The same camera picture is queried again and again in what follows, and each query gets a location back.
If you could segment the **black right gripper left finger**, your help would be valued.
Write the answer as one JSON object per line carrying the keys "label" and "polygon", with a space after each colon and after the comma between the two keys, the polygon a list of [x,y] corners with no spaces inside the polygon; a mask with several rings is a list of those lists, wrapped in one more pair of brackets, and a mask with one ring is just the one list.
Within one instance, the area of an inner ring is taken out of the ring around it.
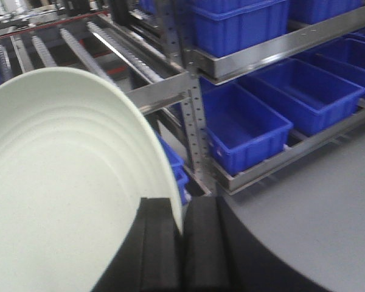
{"label": "black right gripper left finger", "polygon": [[181,291],[181,236],[170,200],[143,198],[121,247],[93,291]]}

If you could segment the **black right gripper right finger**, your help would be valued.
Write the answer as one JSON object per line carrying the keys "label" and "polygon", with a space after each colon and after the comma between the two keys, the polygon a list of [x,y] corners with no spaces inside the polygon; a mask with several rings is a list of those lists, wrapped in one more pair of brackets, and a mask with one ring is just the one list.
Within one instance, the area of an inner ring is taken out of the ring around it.
{"label": "black right gripper right finger", "polygon": [[256,226],[227,200],[194,197],[184,221],[184,291],[333,291],[301,237]]}

